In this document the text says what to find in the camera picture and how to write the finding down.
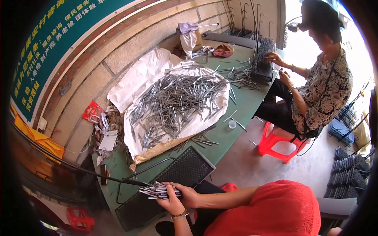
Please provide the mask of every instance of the black pants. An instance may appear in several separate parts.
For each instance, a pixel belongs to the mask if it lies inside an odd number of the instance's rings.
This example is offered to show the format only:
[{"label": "black pants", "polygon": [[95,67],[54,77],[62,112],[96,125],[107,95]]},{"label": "black pants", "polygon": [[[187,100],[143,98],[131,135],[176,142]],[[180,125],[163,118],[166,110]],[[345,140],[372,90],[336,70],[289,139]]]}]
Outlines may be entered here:
[{"label": "black pants", "polygon": [[[206,180],[204,180],[200,185],[195,187],[194,190],[202,194],[225,193],[225,191],[207,182]],[[207,227],[209,227],[214,222],[214,220],[225,211],[226,209],[197,209],[197,219],[194,225],[191,224],[190,218],[189,216],[187,216],[187,220],[189,222],[192,234],[194,236],[203,236]],[[170,221],[162,221],[157,223],[155,229],[156,232],[158,232],[161,236],[175,235],[175,228],[173,222]]]},{"label": "black pants", "polygon": [[[276,96],[285,100],[285,103],[276,104]],[[255,116],[277,125],[281,129],[297,134],[297,128],[291,117],[291,101],[293,95],[281,80],[275,79],[264,101],[257,109]]]}]

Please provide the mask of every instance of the table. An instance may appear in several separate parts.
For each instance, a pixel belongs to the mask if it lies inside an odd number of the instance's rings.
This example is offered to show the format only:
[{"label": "table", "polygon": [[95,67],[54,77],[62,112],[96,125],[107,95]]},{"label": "table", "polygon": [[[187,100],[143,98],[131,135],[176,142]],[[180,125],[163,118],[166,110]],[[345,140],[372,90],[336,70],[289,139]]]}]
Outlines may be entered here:
[{"label": "table", "polygon": [[[217,47],[218,45],[222,44],[221,42],[211,41],[211,40],[204,40],[203,44],[206,46]],[[254,50],[242,46],[235,45],[234,53],[232,56],[228,58],[215,58],[209,57],[209,62],[204,65],[211,69],[216,69],[219,66],[219,69],[225,68],[232,68],[233,66],[241,66],[241,64],[237,61],[247,61],[253,55]],[[284,57],[284,52],[282,50],[277,50],[277,53]],[[196,58],[195,61],[204,63],[206,60],[202,60],[203,57]],[[274,72],[273,80],[277,76],[277,73]],[[193,146],[198,151],[200,151],[212,164],[216,165],[223,155],[228,151],[231,145],[235,142],[238,136],[241,134],[243,129],[238,125],[235,129],[231,130],[228,127],[228,122],[223,122],[224,119],[229,117],[235,110],[237,112],[232,116],[235,120],[240,122],[243,126],[247,126],[248,122],[251,120],[252,116],[256,112],[257,108],[263,101],[265,95],[267,94],[268,90],[270,89],[270,85],[263,85],[261,84],[261,90],[249,90],[249,89],[238,89],[236,86],[232,86],[236,96],[236,103],[233,103],[229,100],[228,107],[226,113],[219,119],[217,122],[216,128],[211,130],[207,133],[207,136],[213,141],[219,143],[219,145],[214,146],[207,146],[203,148],[196,143],[192,142],[191,140],[188,142],[186,147]],[[172,152],[169,155],[169,151],[164,152],[161,155],[158,155],[151,160],[138,164],[136,167],[136,171],[139,172],[145,168],[150,167],[151,165],[165,159],[168,157],[177,158],[186,148],[181,150],[180,152]],[[97,173],[100,173],[100,169],[96,164],[97,154],[94,153],[92,155],[93,163],[95,166],[95,170]],[[166,161],[144,173],[141,173],[137,176],[138,181],[143,182],[150,182],[153,178],[155,178],[160,172],[162,172],[172,161]],[[104,164],[107,166],[107,170],[110,172],[110,176],[117,179],[125,178],[131,174],[133,174],[127,165],[127,160],[124,155],[123,150],[117,150],[112,158],[105,159],[103,161]],[[116,203],[116,196],[118,190],[118,182],[108,181],[108,184],[105,186],[101,186],[101,190],[104,194],[106,202],[109,205],[111,212],[113,213],[114,219],[118,222],[117,216],[115,215],[115,209],[119,206]],[[119,195],[119,202],[125,202],[131,196],[133,196],[138,190],[138,186],[121,184],[121,190]],[[127,232],[127,235],[136,235],[141,229],[135,229],[132,231]]]}]

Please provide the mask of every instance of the hand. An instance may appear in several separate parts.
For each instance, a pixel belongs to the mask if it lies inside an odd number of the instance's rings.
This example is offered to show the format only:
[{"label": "hand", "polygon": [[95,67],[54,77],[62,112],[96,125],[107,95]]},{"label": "hand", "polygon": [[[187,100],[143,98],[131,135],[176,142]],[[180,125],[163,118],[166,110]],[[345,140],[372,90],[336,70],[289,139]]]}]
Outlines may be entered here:
[{"label": "hand", "polygon": [[282,60],[280,55],[278,55],[276,52],[268,52],[266,55],[266,59],[270,62],[273,62],[277,66],[287,67],[287,63]]},{"label": "hand", "polygon": [[292,85],[292,82],[290,81],[290,75],[285,71],[282,70],[282,68],[280,69],[279,71],[279,74],[280,74],[280,80],[286,84],[286,86],[288,86],[289,88],[291,88],[293,85]]},{"label": "hand", "polygon": [[173,182],[171,182],[171,185],[182,192],[183,198],[181,199],[181,201],[186,208],[198,208],[201,194],[197,193],[191,187],[183,186],[181,184],[176,184]]},{"label": "hand", "polygon": [[185,207],[180,202],[180,200],[176,197],[176,194],[175,194],[175,191],[173,190],[172,185],[167,183],[166,187],[167,187],[167,193],[168,193],[169,199],[165,199],[165,200],[157,199],[156,201],[159,203],[159,205],[164,207],[172,215],[180,215],[184,213]]}]

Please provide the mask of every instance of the small plastic cup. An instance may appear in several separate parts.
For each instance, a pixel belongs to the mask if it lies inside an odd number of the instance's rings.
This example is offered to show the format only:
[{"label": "small plastic cup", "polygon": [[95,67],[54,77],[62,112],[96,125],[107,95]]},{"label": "small plastic cup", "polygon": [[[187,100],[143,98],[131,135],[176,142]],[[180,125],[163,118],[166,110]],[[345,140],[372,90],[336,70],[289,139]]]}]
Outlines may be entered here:
[{"label": "small plastic cup", "polygon": [[229,43],[228,46],[229,46],[229,47],[232,49],[232,51],[234,52],[234,50],[235,50],[235,49],[234,49],[235,44],[234,44],[234,43]]},{"label": "small plastic cup", "polygon": [[228,127],[230,127],[230,129],[235,129],[235,127],[236,127],[236,121],[230,120],[228,122]]}]

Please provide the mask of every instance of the plastic stool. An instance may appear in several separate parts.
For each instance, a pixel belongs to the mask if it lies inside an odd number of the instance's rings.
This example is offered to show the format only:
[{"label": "plastic stool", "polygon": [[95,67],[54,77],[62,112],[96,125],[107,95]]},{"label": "plastic stool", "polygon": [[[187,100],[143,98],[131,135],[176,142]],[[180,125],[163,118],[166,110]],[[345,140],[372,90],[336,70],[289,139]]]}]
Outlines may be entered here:
[{"label": "plastic stool", "polygon": [[67,219],[70,225],[78,230],[84,230],[88,232],[93,232],[91,227],[95,225],[95,220],[87,216],[86,212],[82,209],[68,208],[67,209]]},{"label": "plastic stool", "polygon": [[222,187],[220,187],[220,189],[222,189],[223,191],[227,193],[235,191],[235,190],[239,190],[239,188],[233,183],[227,183],[223,185]]},{"label": "plastic stool", "polygon": [[261,137],[261,141],[259,145],[257,146],[258,151],[262,156],[264,156],[265,154],[268,154],[277,159],[281,159],[282,163],[286,164],[297,154],[297,152],[300,152],[306,146],[306,144],[310,143],[311,141],[310,139],[307,139],[305,143],[303,143],[303,141],[295,139],[293,141],[293,144],[295,144],[296,149],[292,153],[290,153],[289,155],[278,153],[272,150],[272,147],[276,143],[281,142],[281,141],[290,142],[294,138],[295,135],[289,132],[286,132],[285,130],[277,126],[274,126],[273,130],[268,134],[268,136],[266,136],[269,125],[270,125],[270,122],[266,122],[264,126],[264,131]]}]

